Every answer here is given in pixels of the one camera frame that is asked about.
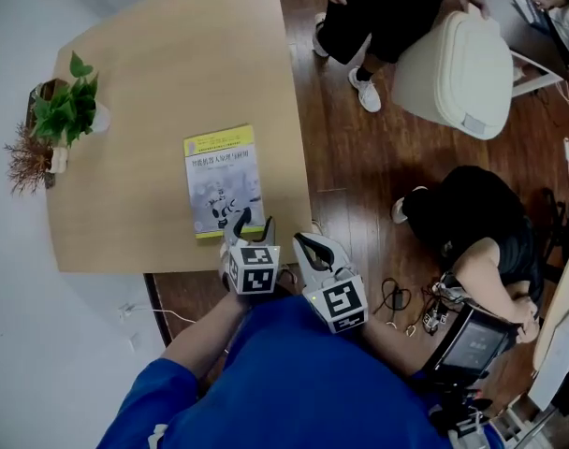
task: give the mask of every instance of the blue shirt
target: blue shirt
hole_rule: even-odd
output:
[[[135,380],[98,447],[450,448],[424,402],[387,366],[331,335],[302,297],[255,308],[225,369],[197,400],[186,368],[157,359]]]

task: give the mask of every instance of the wooden floor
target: wooden floor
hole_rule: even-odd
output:
[[[441,16],[454,8],[445,0]],[[395,278],[413,292],[407,311],[395,323],[405,328],[422,309],[419,288],[440,273],[432,255],[410,228],[394,225],[393,202],[419,184],[432,186],[458,165],[479,165],[500,175],[521,197],[536,225],[546,222],[540,190],[549,187],[566,200],[564,137],[569,137],[569,108],[554,87],[537,96],[514,100],[503,132],[489,142],[428,123],[390,102],[393,67],[375,77],[383,101],[377,114],[364,111],[347,81],[359,54],[343,66],[312,52],[314,14],[322,0],[281,0],[295,78],[313,217],[325,234],[349,252],[364,278],[372,307],[381,300],[380,284]],[[224,294],[213,273],[153,275],[160,304],[184,317],[198,319]],[[546,297],[554,287],[549,284]],[[378,316],[388,321],[382,309]],[[171,335],[185,323],[167,315]],[[418,327],[415,337],[431,352],[442,337]],[[485,394],[500,410],[531,384],[533,345],[500,357],[485,381]],[[569,447],[569,434],[556,447]]]

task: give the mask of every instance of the display screen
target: display screen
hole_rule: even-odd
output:
[[[495,355],[503,337],[503,332],[477,323],[468,323],[447,353],[443,364],[483,370]]]

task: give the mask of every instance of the yellow book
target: yellow book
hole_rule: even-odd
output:
[[[251,209],[252,220],[243,232],[264,228],[254,129],[250,124],[229,128],[182,143],[196,238],[223,235],[238,212]]]

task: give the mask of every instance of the black pants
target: black pants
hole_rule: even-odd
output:
[[[384,62],[399,56],[428,33],[443,0],[346,0],[328,2],[327,17],[318,34],[320,45],[346,65],[368,35],[368,53]]]
[[[525,216],[518,196],[480,167],[457,167],[437,188],[413,191],[402,210],[416,236],[439,252],[445,266],[482,238],[515,233]]]

